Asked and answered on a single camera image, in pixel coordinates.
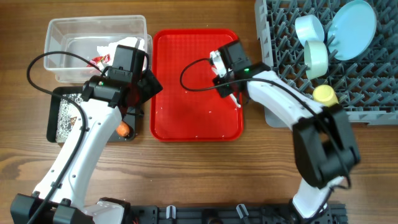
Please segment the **white plastic spoon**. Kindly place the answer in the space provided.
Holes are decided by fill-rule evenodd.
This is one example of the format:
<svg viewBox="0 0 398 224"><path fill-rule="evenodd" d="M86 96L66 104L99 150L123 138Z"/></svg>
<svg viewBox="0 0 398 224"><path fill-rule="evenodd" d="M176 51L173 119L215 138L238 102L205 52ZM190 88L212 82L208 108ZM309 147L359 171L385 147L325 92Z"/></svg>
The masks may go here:
<svg viewBox="0 0 398 224"><path fill-rule="evenodd" d="M235 97L235 95L233 93L231 93L229 95L229 97L232 99L232 101L234 102L234 104L236 105L237 108L241 107L241 104L238 102L238 99Z"/></svg>

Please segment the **orange carrot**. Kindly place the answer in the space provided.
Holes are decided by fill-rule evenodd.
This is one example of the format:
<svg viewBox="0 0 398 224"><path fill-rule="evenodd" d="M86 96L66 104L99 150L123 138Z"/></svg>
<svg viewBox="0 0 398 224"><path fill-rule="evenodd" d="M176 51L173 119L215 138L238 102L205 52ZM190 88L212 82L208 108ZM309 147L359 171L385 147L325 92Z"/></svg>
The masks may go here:
<svg viewBox="0 0 398 224"><path fill-rule="evenodd" d="M119 136L127 138L131 132L130 126L124 121L121 121L119 126L116 128L116 132Z"/></svg>

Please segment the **red snack wrapper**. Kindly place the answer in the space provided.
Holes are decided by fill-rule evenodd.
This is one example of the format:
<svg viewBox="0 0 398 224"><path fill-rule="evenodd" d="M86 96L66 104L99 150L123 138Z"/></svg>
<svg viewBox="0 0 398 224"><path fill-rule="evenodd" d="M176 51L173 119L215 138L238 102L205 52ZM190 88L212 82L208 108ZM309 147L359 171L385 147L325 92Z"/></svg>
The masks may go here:
<svg viewBox="0 0 398 224"><path fill-rule="evenodd" d="M91 59L87 67L93 67L94 65L96 65L98 68L104 69L105 66L109 65L110 61L110 54L106 54L105 56L99 56Z"/></svg>

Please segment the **white napkin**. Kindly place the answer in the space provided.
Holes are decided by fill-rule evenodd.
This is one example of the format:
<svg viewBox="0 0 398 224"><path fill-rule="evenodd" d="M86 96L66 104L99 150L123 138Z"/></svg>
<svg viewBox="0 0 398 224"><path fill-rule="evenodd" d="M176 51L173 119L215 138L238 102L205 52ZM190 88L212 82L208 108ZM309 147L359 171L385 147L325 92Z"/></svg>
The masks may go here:
<svg viewBox="0 0 398 224"><path fill-rule="evenodd" d="M126 37L117 42L112 42L107 46L97 46L97 52L101 56L101 66L112 65L116 53L116 48L119 45L134 47L145 51L145 40L139 37Z"/></svg>

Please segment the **white rice pile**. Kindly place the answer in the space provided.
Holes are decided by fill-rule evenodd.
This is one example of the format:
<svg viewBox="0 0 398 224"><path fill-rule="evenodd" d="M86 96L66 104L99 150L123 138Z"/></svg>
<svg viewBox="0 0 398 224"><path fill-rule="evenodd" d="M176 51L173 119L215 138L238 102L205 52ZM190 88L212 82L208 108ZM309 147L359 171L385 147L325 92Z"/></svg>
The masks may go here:
<svg viewBox="0 0 398 224"><path fill-rule="evenodd" d="M72 117L77 117L77 119L81 118L78 109L69 101L62 99L58 110L55 142L63 143L66 141L73 129L73 126L70 124L70 118Z"/></svg>

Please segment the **mint green bowl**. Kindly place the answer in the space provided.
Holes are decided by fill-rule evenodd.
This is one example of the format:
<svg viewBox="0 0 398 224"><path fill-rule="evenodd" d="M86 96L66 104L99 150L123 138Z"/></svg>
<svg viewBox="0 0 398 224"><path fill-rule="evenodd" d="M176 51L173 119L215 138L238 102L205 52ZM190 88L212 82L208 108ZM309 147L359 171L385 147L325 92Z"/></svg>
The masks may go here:
<svg viewBox="0 0 398 224"><path fill-rule="evenodd" d="M309 80L321 77L328 70L328 52L323 42L307 40L304 45L304 63Z"/></svg>

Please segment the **yellow plastic cup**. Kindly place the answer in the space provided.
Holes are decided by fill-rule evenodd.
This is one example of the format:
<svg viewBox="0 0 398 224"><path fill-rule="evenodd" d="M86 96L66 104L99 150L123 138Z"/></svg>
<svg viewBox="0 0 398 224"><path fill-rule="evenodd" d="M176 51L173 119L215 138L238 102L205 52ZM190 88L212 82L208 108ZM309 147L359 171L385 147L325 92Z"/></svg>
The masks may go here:
<svg viewBox="0 0 398 224"><path fill-rule="evenodd" d="M313 99L328 107L338 104L336 93L329 85L317 86L313 91Z"/></svg>

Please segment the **light blue bowl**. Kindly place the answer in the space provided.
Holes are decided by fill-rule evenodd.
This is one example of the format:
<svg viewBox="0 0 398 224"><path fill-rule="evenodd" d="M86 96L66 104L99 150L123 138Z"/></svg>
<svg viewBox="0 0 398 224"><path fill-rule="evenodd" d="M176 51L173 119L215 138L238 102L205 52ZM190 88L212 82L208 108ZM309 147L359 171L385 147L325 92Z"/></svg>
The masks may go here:
<svg viewBox="0 0 398 224"><path fill-rule="evenodd" d="M325 33L320 20L313 14L301 16L295 20L295 32L302 46L306 41L325 40Z"/></svg>

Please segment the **light blue plate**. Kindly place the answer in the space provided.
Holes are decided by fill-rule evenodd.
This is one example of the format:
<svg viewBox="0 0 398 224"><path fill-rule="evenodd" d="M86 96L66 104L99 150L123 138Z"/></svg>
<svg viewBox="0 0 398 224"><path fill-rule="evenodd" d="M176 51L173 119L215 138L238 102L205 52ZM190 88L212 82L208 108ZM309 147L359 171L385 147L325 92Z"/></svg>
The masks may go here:
<svg viewBox="0 0 398 224"><path fill-rule="evenodd" d="M362 54L376 33L376 13L370 4L355 0L345 4L334 16L328 30L328 50L337 51L337 60L350 60Z"/></svg>

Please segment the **brown food lump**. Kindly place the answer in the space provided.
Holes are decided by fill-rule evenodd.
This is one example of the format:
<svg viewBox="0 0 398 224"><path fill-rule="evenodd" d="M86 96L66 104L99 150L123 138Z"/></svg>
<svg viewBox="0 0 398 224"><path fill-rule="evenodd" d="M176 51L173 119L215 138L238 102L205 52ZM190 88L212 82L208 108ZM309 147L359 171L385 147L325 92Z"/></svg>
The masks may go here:
<svg viewBox="0 0 398 224"><path fill-rule="evenodd" d="M74 126L76 120L77 120L77 117L72 117L72 118L70 118L70 124L71 124L71 126Z"/></svg>

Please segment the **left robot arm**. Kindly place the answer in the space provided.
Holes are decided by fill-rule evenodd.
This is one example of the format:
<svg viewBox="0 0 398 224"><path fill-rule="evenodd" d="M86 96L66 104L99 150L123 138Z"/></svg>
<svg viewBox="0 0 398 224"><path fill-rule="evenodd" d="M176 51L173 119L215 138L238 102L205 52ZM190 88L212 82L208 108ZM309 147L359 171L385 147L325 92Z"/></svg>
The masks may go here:
<svg viewBox="0 0 398 224"><path fill-rule="evenodd" d="M83 85L80 104L46 90L75 106L80 115L33 193L15 196L14 223L135 223L129 202L105 197L87 207L85 197L100 155L129 108L140 108L162 89L149 69L148 53L118 45L113 64Z"/></svg>

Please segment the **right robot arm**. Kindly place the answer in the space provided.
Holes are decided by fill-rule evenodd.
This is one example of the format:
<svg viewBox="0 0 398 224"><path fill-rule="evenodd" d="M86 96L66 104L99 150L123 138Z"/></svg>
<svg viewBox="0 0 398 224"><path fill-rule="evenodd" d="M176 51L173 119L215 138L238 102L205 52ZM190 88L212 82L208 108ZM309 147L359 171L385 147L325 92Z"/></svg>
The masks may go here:
<svg viewBox="0 0 398 224"><path fill-rule="evenodd" d="M302 177L286 219L310 223L322 216L335 189L351 188L349 173L360 162L358 145L345 110L325 106L282 81L263 62L252 63L240 41L210 52L221 97L243 93L274 113L292 132L295 164Z"/></svg>

